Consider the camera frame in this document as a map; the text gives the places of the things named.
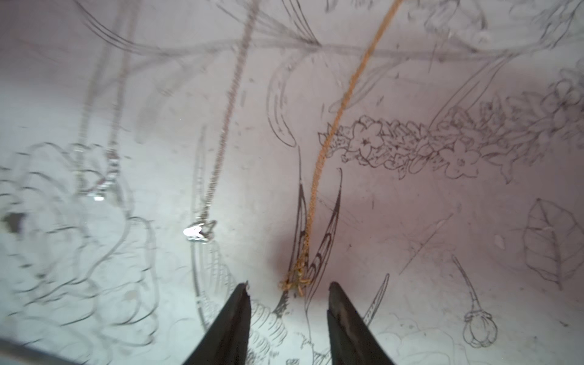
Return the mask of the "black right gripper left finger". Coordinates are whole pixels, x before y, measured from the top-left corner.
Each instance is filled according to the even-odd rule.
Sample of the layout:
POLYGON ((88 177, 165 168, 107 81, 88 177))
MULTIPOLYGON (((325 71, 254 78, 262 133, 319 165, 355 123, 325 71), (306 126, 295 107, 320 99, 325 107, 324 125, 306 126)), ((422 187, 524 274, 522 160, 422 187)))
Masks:
POLYGON ((246 284, 238 284, 211 327, 184 365, 244 365, 251 324, 251 301, 246 284))

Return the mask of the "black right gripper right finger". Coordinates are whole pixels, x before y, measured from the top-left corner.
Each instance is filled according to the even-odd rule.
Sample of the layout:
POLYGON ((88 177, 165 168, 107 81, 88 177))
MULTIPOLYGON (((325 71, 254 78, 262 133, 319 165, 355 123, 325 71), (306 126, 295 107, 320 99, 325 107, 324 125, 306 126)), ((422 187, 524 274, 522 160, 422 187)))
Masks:
POLYGON ((395 365, 336 281, 329 286, 327 323, 332 365, 395 365))

